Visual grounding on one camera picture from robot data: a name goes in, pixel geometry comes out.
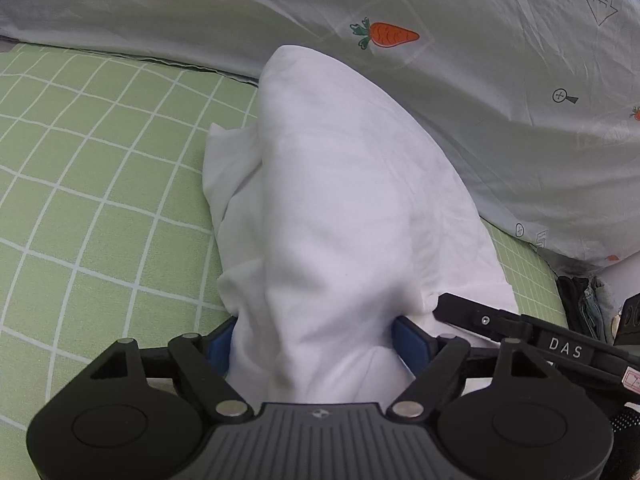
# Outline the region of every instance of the round disc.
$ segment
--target round disc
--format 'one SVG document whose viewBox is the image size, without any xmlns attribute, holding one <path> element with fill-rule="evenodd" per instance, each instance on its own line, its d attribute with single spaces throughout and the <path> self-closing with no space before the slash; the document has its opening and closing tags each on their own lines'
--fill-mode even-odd
<svg viewBox="0 0 640 480">
<path fill-rule="evenodd" d="M 473 478 L 598 478 L 613 444 L 609 421 L 584 394 L 540 382 L 478 390 L 441 414 L 442 444 Z"/>
<path fill-rule="evenodd" d="M 27 448 L 43 480 L 158 480 L 193 459 L 203 428 L 187 402 L 109 382 L 57 396 L 33 419 Z"/>
</svg>

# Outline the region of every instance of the metal screw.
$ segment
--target metal screw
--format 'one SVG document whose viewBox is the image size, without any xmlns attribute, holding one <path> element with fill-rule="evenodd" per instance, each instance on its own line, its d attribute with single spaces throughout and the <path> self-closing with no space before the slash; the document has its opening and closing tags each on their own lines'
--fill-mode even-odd
<svg viewBox="0 0 640 480">
<path fill-rule="evenodd" d="M 415 418 L 424 413 L 424 408 L 419 402 L 414 400 L 401 400 L 396 402 L 392 408 L 397 416 L 402 418 Z"/>
<path fill-rule="evenodd" d="M 223 400 L 216 406 L 216 411 L 223 416 L 244 415 L 249 407 L 242 400 Z"/>
</svg>

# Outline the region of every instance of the label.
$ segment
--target label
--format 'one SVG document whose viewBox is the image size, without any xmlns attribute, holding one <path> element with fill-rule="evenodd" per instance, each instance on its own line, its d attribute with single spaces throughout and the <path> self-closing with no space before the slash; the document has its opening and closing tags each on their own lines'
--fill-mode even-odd
<svg viewBox="0 0 640 480">
<path fill-rule="evenodd" d="M 536 243 L 535 246 L 536 247 L 542 247 L 543 249 L 545 248 L 545 243 L 546 243 L 546 229 L 544 231 L 540 231 L 537 235 L 536 235 Z"/>
<path fill-rule="evenodd" d="M 627 367 L 625 375 L 622 377 L 622 385 L 627 390 L 640 394 L 640 372 L 632 367 Z"/>
<path fill-rule="evenodd" d="M 590 346 L 552 332 L 543 331 L 536 347 L 582 364 L 591 363 L 593 357 L 593 348 Z"/>
</svg>

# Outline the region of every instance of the black mesh fabric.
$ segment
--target black mesh fabric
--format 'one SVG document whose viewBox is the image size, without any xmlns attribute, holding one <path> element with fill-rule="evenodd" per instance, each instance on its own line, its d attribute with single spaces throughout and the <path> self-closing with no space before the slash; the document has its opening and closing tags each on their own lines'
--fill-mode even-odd
<svg viewBox="0 0 640 480">
<path fill-rule="evenodd" d="M 625 407 L 611 425 L 613 450 L 600 480 L 640 480 L 640 413 Z"/>
</svg>

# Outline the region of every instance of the red sticker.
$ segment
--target red sticker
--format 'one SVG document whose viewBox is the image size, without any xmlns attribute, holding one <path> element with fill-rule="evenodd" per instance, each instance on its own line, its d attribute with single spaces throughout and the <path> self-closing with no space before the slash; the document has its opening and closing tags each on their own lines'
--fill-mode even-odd
<svg viewBox="0 0 640 480">
<path fill-rule="evenodd" d="M 627 367 L 625 376 L 622 377 L 622 385 L 627 390 L 640 394 L 640 372 L 632 367 Z"/>
</svg>

